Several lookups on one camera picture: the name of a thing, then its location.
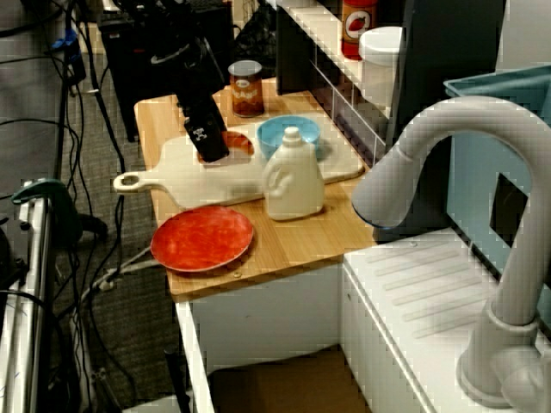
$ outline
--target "white bottle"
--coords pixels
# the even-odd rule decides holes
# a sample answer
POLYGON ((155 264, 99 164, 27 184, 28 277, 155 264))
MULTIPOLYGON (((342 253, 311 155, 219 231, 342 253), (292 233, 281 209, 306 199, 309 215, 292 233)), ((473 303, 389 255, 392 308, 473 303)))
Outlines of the white bottle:
POLYGON ((299 128, 285 129, 282 145, 263 172, 266 210, 275 220, 317 213, 324 205, 324 180, 313 144, 302 140, 299 128))

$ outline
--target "jar lid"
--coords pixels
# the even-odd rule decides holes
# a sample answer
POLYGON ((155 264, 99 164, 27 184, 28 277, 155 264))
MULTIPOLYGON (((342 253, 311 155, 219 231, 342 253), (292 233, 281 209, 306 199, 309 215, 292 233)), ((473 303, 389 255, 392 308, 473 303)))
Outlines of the jar lid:
POLYGON ((374 28, 360 37, 360 56, 376 65, 392 66, 398 59, 401 40, 401 27, 374 28))
POLYGON ((251 76, 260 73, 262 65, 254 60, 239 60, 228 67, 230 74, 234 76, 251 76))

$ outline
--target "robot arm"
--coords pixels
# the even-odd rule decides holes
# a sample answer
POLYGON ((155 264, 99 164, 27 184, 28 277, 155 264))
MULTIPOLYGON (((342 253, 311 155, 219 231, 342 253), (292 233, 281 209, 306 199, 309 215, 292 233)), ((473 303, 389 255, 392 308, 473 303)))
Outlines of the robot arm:
POLYGON ((146 48, 152 64, 173 73, 173 91, 182 108, 189 138, 205 162, 217 161, 229 153, 221 133, 224 120, 213 93, 224 88, 224 76, 187 0, 117 0, 146 32, 146 48))

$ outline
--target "bottle handle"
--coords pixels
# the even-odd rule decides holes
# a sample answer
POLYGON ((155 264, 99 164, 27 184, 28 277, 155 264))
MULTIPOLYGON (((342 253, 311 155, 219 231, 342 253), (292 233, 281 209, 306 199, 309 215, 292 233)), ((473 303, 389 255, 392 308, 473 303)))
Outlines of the bottle handle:
POLYGON ((269 163, 264 170, 264 192, 271 198, 281 198, 293 183, 291 169, 287 165, 269 163))

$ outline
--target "wooden countertop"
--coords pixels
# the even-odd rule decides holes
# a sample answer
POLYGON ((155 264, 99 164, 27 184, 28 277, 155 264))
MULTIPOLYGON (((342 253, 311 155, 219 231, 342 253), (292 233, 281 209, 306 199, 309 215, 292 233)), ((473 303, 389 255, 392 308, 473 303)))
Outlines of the wooden countertop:
MULTIPOLYGON (((246 119, 232 113, 228 88, 214 96, 227 126, 304 111, 326 116, 309 92, 278 96, 275 79, 263 81, 263 98, 266 113, 246 119)), ((183 115, 174 96, 139 102, 134 110, 145 166, 150 169, 157 164, 164 142, 185 134, 183 115)), ((167 271, 172 298, 180 302, 248 287, 340 262, 344 253, 374 245, 372 228, 356 216, 350 202, 360 179, 326 185, 322 212, 303 219, 274 221, 264 212, 264 200, 232 205, 255 228, 251 247, 235 262, 213 271, 187 274, 167 271)), ((152 190, 152 199, 158 225, 180 212, 164 191, 152 190)))

